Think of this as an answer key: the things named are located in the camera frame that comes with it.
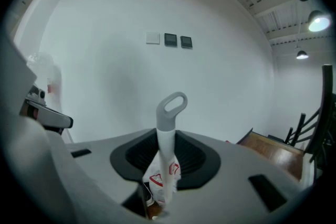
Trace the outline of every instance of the light switch panel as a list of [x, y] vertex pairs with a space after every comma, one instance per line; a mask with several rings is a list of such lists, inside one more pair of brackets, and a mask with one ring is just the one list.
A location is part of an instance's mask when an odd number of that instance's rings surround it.
[[146, 32], [146, 44], [160, 44], [160, 34], [157, 32]]

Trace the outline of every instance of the ceiling light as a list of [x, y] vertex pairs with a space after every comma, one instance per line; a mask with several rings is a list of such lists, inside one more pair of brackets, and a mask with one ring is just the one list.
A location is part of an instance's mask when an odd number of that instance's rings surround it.
[[308, 29], [312, 32], [318, 32], [326, 29], [330, 25], [330, 20], [327, 15], [319, 10], [314, 10], [309, 14]]
[[305, 51], [301, 50], [298, 52], [296, 59], [307, 59], [308, 57], [308, 54]]

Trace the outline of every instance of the wall switch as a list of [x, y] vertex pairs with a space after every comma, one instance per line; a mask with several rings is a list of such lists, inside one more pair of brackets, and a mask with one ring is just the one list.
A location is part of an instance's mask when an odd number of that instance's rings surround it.
[[146, 32], [146, 44], [160, 44], [160, 34], [157, 32]]

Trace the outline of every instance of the gray handle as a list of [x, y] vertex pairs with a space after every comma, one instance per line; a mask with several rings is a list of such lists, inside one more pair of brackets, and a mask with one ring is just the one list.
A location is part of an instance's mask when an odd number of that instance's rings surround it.
[[[170, 111], [165, 109], [171, 101], [177, 97], [182, 97], [183, 102], [177, 108], [173, 108]], [[175, 129], [176, 116], [186, 108], [188, 104], [188, 98], [183, 92], [174, 92], [170, 96], [163, 99], [156, 108], [156, 128], [160, 131], [168, 132]]]

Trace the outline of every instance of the ceiling beam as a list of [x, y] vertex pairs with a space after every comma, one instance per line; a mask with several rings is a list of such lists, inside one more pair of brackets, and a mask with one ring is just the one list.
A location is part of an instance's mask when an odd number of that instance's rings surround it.
[[294, 0], [263, 0], [250, 7], [249, 11], [252, 14], [252, 16], [258, 18], [275, 11], [282, 5], [291, 1]]
[[[308, 24], [302, 24], [301, 29], [300, 29], [300, 34], [308, 32]], [[280, 30], [272, 31], [269, 33], [266, 33], [266, 37], [269, 41], [274, 40], [274, 39], [279, 39], [279, 38], [285, 38], [285, 37], [290, 37], [290, 36], [295, 36], [299, 32], [299, 26], [291, 26], [291, 27], [286, 27]]]

